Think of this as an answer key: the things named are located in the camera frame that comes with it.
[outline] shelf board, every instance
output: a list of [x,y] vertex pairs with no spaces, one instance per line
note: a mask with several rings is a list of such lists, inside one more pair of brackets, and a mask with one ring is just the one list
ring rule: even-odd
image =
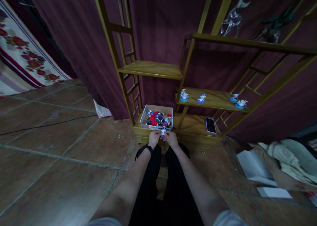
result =
[[[235,106],[235,103],[230,100],[230,97],[232,97],[233,95],[229,92],[207,90],[193,87],[185,88],[186,92],[189,94],[188,100],[186,102],[176,100],[176,103],[179,105],[249,113],[248,108],[245,107],[244,109],[239,109]],[[197,99],[202,94],[206,94],[205,103],[199,104],[197,102]]]
[[[219,131],[217,125],[216,125],[217,134],[207,132],[207,130],[206,130],[206,117],[208,117],[208,116],[204,116],[204,115],[187,114],[184,118],[181,129],[178,130],[178,123],[179,123],[181,114],[182,113],[174,112],[173,131],[177,131],[177,133],[180,133],[180,134],[202,135],[202,136],[210,136],[210,137],[220,138],[220,131]],[[135,121],[134,128],[135,127],[142,128],[143,130],[146,129],[146,130],[151,131],[151,129],[147,129],[147,128],[142,127],[140,125],[140,120],[141,120],[141,114],[139,114],[137,120]]]
[[316,55],[317,54],[317,48],[293,47],[293,46],[286,46],[282,44],[259,42],[259,41],[248,40],[248,39],[223,37],[220,35],[211,35],[211,34],[203,34],[203,33],[191,33],[185,36],[185,39],[196,39],[196,40],[201,40],[205,42],[257,48],[257,49],[262,49],[263,51],[278,52],[278,53],[291,53],[291,54],[301,54],[301,55]]
[[181,80],[182,73],[178,65],[137,60],[118,69],[119,72],[142,76],[161,77]]

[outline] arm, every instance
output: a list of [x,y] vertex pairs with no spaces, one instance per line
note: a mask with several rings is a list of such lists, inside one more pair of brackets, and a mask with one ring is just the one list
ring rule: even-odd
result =
[[168,141],[181,164],[204,225],[213,225],[217,216],[229,209],[229,206],[182,151],[178,145],[176,134],[167,131],[164,141]]
[[[149,146],[154,150],[161,131],[152,131],[149,136]],[[129,224],[136,197],[144,177],[146,167],[150,161],[151,153],[144,149],[138,159],[130,167],[119,184],[111,191],[91,221],[103,217],[111,217],[125,226]]]

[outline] forearm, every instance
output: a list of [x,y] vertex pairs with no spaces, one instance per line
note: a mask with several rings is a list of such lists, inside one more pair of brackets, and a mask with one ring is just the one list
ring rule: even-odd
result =
[[123,226],[129,224],[135,200],[150,158],[149,150],[145,149],[129,171],[125,173],[119,184],[100,205],[92,220],[112,217],[119,220]]
[[183,169],[187,184],[205,225],[212,225],[219,213],[229,209],[219,193],[208,183],[182,149],[173,148]]

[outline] white cardboard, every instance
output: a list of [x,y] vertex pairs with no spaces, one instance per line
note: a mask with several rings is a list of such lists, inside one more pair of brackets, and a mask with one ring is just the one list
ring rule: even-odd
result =
[[281,188],[257,187],[257,190],[262,197],[287,198],[287,199],[292,198],[292,196],[288,193],[287,190],[284,190]]
[[172,118],[169,120],[172,123],[172,126],[170,128],[166,127],[166,130],[172,130],[173,128],[173,118],[174,118],[174,109],[172,107],[164,107],[164,106],[158,106],[158,105],[145,105],[141,119],[140,119],[140,125],[143,128],[153,129],[153,130],[161,130],[163,129],[162,126],[152,126],[152,125],[145,125],[145,121],[148,118],[147,112],[151,111],[159,111],[161,113],[171,114]]
[[243,151],[237,157],[247,179],[277,187],[273,175],[254,149]]

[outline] white sleeve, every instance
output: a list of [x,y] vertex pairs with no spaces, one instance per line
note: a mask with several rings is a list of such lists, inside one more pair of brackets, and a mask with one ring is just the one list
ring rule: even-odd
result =
[[91,221],[86,226],[122,226],[122,224],[114,218],[100,218]]
[[232,210],[225,210],[221,212],[216,221],[214,222],[214,226],[247,226],[242,219]]

